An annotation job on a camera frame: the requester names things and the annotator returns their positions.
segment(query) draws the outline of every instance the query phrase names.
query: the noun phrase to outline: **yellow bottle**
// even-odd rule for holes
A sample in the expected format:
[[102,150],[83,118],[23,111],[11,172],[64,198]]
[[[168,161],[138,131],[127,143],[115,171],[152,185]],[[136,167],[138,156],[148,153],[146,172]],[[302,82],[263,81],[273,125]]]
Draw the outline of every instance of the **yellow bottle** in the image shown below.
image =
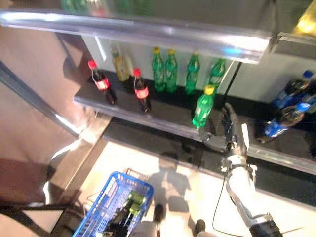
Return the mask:
[[118,79],[120,81],[128,80],[129,73],[128,73],[127,66],[125,64],[123,57],[119,55],[119,52],[117,49],[113,49],[111,53],[113,56],[113,65],[115,67],[115,71],[118,76]]

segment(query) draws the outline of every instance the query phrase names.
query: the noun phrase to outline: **shelf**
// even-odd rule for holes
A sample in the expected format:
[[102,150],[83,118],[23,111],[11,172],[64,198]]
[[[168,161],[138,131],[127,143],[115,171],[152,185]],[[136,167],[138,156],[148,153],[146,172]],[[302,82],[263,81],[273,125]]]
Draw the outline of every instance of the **shelf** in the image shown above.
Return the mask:
[[[230,4],[233,3],[229,1],[230,4],[228,4],[227,0],[225,2],[222,6],[223,10],[231,9]],[[183,6],[182,11],[192,8],[190,4],[178,3],[179,6]],[[189,17],[190,14],[184,14],[187,17],[185,19],[181,17],[168,19],[167,16],[156,16],[155,14],[150,16],[121,15],[116,12],[108,13],[105,17],[94,17],[47,9],[2,9],[0,22],[2,26],[7,27],[100,37],[151,46],[160,45],[181,51],[199,50],[204,54],[217,57],[245,63],[258,63],[269,44],[271,33],[259,30],[260,19],[249,20],[249,17],[257,18],[257,16],[254,13],[254,6],[252,4],[247,6],[249,11],[243,9],[239,14],[232,14],[234,17],[231,19],[231,24],[228,25],[225,25],[226,17],[220,19],[224,21],[223,24],[217,24],[218,20],[216,21],[214,16],[218,14],[212,15],[209,11],[207,11],[207,15],[212,24],[209,21],[198,21],[198,19],[194,21]],[[255,6],[258,7],[256,10],[262,8],[261,5]]]
[[[155,93],[152,82],[148,81],[152,112],[145,115],[140,110],[130,82],[125,84],[119,82],[114,73],[108,73],[108,77],[118,97],[116,105],[110,106],[92,82],[83,86],[75,95],[74,100],[101,113],[201,142],[198,131],[191,124],[196,101],[201,91],[188,96],[181,87],[178,88],[176,94],[158,94]],[[256,127],[258,123],[271,117],[269,113],[266,113],[268,105],[234,97],[228,97],[228,102],[239,114],[239,120],[248,125],[249,156],[316,175],[316,162],[310,154],[310,146],[313,142],[310,144],[306,139],[308,132],[292,128],[270,143],[259,144],[255,139]],[[215,108],[210,113],[210,121],[206,127],[213,133],[217,130],[217,134],[221,134],[220,129],[216,129],[216,127],[221,128],[219,126],[221,113],[219,109],[216,109],[220,107],[220,104],[221,96],[217,95]]]
[[0,9],[1,25],[200,50],[246,63],[259,62],[276,33],[272,52],[315,59],[315,38],[292,34],[312,0],[103,0],[103,11],[86,6],[71,13],[60,2],[66,0],[14,2]]
[[[113,118],[105,130],[107,141],[129,146],[213,176],[220,176],[221,154],[201,143],[171,133]],[[258,166],[256,188],[310,206],[316,206],[316,176],[248,157]]]

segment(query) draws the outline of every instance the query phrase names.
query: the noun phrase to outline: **red label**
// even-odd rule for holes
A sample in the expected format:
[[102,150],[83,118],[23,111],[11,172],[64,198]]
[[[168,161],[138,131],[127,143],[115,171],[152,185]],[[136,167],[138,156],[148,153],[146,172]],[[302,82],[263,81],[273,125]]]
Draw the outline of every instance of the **red label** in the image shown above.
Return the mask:
[[142,89],[142,90],[136,90],[135,89],[135,94],[136,94],[136,97],[138,99],[146,98],[149,95],[148,87],[146,87],[145,89]]
[[99,90],[106,90],[110,86],[109,80],[107,78],[103,79],[102,81],[96,81],[95,84]]

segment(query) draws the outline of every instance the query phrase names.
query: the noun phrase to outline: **blue shopping basket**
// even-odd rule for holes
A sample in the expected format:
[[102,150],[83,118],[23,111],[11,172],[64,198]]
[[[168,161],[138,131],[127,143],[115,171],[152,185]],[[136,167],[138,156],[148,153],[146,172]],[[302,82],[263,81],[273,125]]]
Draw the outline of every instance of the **blue shopping basket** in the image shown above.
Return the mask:
[[146,201],[141,206],[140,213],[133,217],[128,227],[127,235],[129,235],[147,212],[152,201],[154,189],[150,184],[128,174],[114,172],[110,175],[73,237],[95,237],[96,233],[102,233],[108,222],[113,218],[117,208],[121,209],[126,203],[132,190],[144,195]]

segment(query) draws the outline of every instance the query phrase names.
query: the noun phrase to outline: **blue bottle cap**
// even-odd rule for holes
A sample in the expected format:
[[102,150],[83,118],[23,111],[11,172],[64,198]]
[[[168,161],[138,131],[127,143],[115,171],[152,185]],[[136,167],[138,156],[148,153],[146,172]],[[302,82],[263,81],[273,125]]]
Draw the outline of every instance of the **blue bottle cap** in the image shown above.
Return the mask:
[[305,78],[311,78],[312,76],[314,75],[314,73],[310,70],[306,70],[304,73],[303,73],[303,76]]
[[306,111],[310,108],[310,104],[308,103],[299,103],[296,105],[296,109],[299,111]]

